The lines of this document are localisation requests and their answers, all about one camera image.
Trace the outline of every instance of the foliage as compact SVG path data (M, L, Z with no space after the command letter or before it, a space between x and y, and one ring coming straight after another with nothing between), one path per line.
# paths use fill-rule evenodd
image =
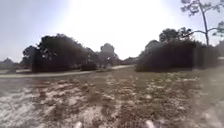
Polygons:
M218 33L223 36L224 33L224 22L221 21L216 28L208 28L207 17L206 13L211 10L216 10L217 12L221 12L221 8L224 7L224 1L220 0L219 3L213 4L212 2L201 2L201 0L181 0L182 4L184 5L181 10L183 12L188 12L189 16L194 16L197 13L200 13L203 18L204 28L205 31L195 31L200 32L205 35L206 44L209 45L209 32L212 30L217 30L214 35Z
M159 41L162 43L168 43L178 39L179 39L179 35L175 29L169 29L169 28L165 29L159 35Z
M114 47L109 43L106 43L101 46L101 51L98 53L98 55L100 63L104 66L108 64L118 64L118 55L114 52Z
M90 49L65 35L45 36L37 47L23 51L22 64L33 71L63 71L94 61L97 55Z
M0 69L12 69L17 68L18 64L14 63L11 59L6 58L3 61L0 61Z
M161 32L159 40L162 43L169 43L176 40L191 40L193 39L192 34L192 29L187 29L185 27L180 28L179 30L167 28Z
M217 64L218 53L212 46L183 40L160 43L151 51L143 51L136 71L169 71L172 69L205 68Z

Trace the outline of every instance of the sandy ground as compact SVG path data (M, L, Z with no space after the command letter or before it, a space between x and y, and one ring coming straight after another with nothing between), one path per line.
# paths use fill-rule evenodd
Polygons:
M0 78L0 127L223 128L223 71Z

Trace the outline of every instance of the dry grass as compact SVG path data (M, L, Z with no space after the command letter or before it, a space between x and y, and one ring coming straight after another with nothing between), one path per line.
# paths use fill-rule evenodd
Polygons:
M136 73L127 68L23 83L29 83L25 94L35 95L26 100L40 111L41 118L35 121L43 127L75 127L81 122L85 128L137 128L152 121L158 128L175 128L191 112L190 99L199 89L195 76Z

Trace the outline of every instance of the tree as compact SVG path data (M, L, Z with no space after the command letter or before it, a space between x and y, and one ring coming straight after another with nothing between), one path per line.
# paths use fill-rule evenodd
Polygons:
M149 43L145 46L145 49L153 49L156 47L160 42L157 40L151 40Z
M204 31L197 30L194 31L193 33L200 32L204 34L207 46L209 45L209 32L211 32L212 30L218 30L217 33L224 32L223 22L220 22L218 27L216 28L208 28L206 17L206 13L208 11L216 10L220 12L221 8L224 7L224 0L220 0L220 2L217 4L212 4L211 2L202 3L201 0L181 0L181 2L184 5L183 7L181 7L181 10L183 12L188 12L189 16L194 16L197 13L200 13L202 15L205 30Z
M89 54L90 51L77 41L58 34L41 38L41 42L36 47L27 47L23 51L22 62L33 71L61 71L83 64Z
M165 29L159 35L159 41L162 43L169 43L174 40L179 40L179 33L175 29Z
M20 62L20 65L22 67L29 68L32 66L35 50L37 49L34 46L29 46L25 48L25 50L23 51L23 59Z
M178 34L179 34L179 38L180 40L192 40L193 39L193 33L192 33L192 29L190 28L180 28L178 30Z
M117 63L119 58L118 55L114 52L114 46L109 43L105 43L103 46L101 46L99 59L103 65L114 65Z

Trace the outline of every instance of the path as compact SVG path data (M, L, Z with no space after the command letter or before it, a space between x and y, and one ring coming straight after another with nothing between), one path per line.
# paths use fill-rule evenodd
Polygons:
M120 65L114 66L112 69L118 70L122 68L128 68L132 65ZM68 72L60 72L60 73L36 73L36 74L1 74L0 78L32 78L32 77L58 77L58 76L69 76L69 75L82 75L92 73L94 71L68 71Z

